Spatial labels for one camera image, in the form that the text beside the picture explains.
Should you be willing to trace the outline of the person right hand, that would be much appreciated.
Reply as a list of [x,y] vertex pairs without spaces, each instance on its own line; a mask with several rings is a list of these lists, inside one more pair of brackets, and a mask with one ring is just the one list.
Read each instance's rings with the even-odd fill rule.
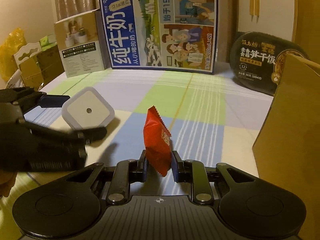
[[17,172],[0,171],[0,194],[8,197],[16,182]]

